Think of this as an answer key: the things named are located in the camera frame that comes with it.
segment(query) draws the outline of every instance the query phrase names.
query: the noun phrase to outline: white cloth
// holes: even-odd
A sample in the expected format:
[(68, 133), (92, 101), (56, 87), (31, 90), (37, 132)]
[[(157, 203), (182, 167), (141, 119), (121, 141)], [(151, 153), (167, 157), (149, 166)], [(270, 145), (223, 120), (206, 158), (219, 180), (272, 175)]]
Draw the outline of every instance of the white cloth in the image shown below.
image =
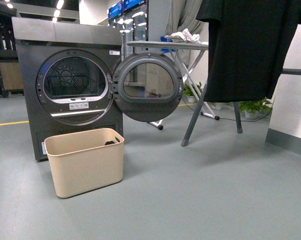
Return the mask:
[(193, 44), (208, 44), (207, 41), (200, 41), (199, 34), (191, 34), (188, 28), (183, 31), (173, 32), (171, 35), (166, 35), (166, 39), (171, 39), (173, 42), (189, 42)]

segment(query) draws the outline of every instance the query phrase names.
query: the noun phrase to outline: white flower pot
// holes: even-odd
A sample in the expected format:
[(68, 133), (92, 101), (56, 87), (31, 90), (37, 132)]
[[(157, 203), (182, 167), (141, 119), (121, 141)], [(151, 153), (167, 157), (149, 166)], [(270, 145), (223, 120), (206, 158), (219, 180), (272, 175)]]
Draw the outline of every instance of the white flower pot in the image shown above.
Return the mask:
[(259, 115), (259, 112), (257, 111), (257, 112), (255, 112), (254, 114), (253, 113), (251, 113), (251, 112), (247, 112), (246, 110), (245, 110), (245, 118), (247, 118), (247, 119), (257, 119), (257, 116)]
[(196, 103), (196, 97), (195, 96), (187, 96), (187, 102), (189, 103)]
[(223, 108), (223, 103), (222, 102), (215, 102), (215, 106), (212, 104), (211, 107), (213, 109), (221, 110)]

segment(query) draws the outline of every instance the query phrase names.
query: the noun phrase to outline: curtain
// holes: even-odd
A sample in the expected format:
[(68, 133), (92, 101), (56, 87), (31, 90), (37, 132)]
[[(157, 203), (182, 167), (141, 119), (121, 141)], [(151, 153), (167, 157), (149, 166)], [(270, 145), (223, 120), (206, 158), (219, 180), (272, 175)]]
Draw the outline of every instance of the curtain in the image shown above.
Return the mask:
[(170, 10), (166, 25), (166, 35), (188, 29), (191, 34), (198, 34), (203, 23), (196, 20), (202, 0), (170, 0)]

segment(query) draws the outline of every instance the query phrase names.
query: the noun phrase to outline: black t-shirt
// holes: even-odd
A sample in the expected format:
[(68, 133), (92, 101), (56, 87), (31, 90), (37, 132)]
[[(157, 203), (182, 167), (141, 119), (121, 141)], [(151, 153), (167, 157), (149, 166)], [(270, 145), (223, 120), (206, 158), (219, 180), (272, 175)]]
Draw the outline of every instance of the black t-shirt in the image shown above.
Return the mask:
[(272, 98), (301, 23), (301, 0), (203, 0), (209, 22), (206, 102)]

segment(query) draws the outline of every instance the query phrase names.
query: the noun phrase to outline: clothes dryer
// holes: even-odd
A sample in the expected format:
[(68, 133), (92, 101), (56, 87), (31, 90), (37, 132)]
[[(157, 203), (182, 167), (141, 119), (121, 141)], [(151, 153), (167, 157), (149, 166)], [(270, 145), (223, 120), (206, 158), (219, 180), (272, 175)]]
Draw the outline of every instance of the clothes dryer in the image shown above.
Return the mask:
[(123, 135), (123, 112), (154, 122), (178, 106), (183, 79), (174, 62), (143, 52), (121, 61), (120, 30), (12, 18), (37, 161), (50, 136), (97, 128)]

